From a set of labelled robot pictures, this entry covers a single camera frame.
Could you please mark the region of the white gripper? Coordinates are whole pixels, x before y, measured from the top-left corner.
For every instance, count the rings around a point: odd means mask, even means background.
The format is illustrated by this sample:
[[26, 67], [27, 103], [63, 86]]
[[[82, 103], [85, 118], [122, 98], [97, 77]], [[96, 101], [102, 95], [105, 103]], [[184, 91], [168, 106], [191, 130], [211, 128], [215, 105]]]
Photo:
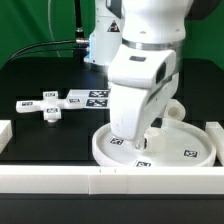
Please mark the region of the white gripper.
[[174, 50], [146, 51], [121, 45], [108, 69], [110, 122], [114, 136], [145, 150], [145, 130], [177, 90]]

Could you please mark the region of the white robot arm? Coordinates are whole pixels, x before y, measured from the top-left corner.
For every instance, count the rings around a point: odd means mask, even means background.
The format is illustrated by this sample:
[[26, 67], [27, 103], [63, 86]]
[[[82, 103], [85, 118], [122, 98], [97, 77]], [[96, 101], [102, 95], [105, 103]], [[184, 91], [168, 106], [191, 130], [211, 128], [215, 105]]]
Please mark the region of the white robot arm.
[[144, 149], [146, 129], [177, 91], [185, 21], [221, 0], [95, 0], [85, 61], [108, 74], [111, 131]]

